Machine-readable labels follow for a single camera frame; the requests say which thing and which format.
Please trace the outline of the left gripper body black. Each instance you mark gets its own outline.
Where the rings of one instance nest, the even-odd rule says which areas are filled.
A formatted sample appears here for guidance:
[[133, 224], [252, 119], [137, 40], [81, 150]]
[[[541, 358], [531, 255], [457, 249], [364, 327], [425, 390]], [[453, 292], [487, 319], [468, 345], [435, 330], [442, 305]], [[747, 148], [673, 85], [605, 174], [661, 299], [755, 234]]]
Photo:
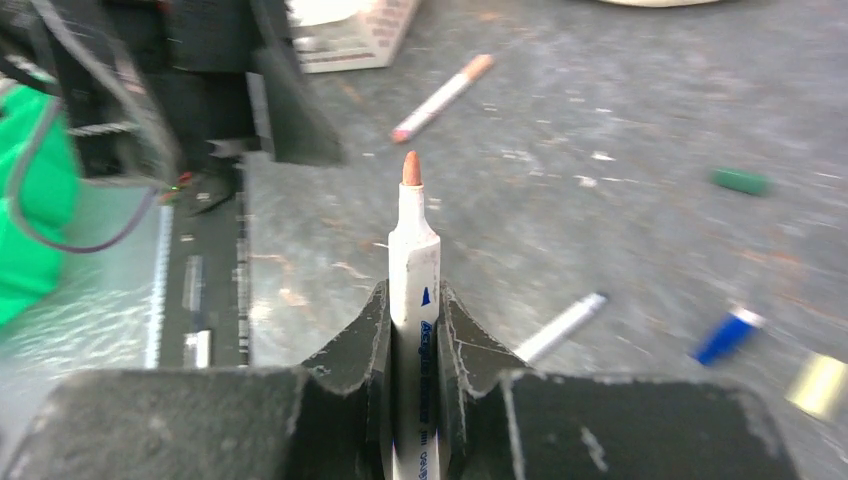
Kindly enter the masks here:
[[217, 170], [226, 141], [335, 166], [283, 1], [5, 1], [1, 42], [64, 104], [82, 179], [156, 185]]

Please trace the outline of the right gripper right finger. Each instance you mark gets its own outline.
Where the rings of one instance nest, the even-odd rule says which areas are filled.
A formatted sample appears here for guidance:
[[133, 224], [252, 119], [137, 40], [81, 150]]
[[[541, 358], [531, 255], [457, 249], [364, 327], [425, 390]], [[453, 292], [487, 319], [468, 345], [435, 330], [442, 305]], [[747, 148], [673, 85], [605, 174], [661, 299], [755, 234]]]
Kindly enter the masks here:
[[450, 479], [795, 479], [765, 403], [731, 382], [529, 367], [441, 288]]

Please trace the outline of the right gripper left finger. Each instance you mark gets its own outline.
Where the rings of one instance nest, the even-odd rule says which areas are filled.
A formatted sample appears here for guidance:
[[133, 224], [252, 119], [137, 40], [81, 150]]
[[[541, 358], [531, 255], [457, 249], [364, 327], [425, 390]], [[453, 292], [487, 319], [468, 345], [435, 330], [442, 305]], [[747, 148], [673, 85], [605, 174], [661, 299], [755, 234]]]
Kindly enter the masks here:
[[47, 397], [8, 479], [387, 479], [388, 285], [302, 363], [89, 370]]

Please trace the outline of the white pen blue end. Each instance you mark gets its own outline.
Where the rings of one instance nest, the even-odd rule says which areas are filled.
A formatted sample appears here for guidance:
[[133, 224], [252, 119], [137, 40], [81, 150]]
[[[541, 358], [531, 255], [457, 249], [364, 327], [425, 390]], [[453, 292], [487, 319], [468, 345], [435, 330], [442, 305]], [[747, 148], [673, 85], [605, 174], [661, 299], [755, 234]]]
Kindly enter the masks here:
[[527, 363], [540, 360], [585, 321], [596, 315], [608, 300], [608, 295], [603, 292], [593, 292], [584, 296], [520, 344], [514, 350], [514, 354]]

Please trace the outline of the white pen pink tip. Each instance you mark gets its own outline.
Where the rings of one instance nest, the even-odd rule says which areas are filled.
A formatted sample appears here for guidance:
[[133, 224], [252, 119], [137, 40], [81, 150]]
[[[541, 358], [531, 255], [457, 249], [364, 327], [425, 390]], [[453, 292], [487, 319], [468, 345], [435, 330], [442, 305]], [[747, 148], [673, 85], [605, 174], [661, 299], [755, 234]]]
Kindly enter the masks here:
[[488, 71], [493, 64], [494, 58], [492, 55], [481, 54], [475, 56], [467, 65], [440, 86], [427, 100], [401, 121], [393, 129], [391, 140], [395, 144], [408, 142]]

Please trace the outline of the pale yellow pen cap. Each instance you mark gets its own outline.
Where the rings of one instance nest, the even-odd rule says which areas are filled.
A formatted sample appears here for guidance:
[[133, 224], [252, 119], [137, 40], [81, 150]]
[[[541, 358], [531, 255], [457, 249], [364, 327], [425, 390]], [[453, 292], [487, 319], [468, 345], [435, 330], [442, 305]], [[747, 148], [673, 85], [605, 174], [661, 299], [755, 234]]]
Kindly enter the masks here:
[[785, 398], [819, 420], [830, 420], [839, 409], [847, 388], [847, 364], [834, 357], [812, 353], [799, 369]]

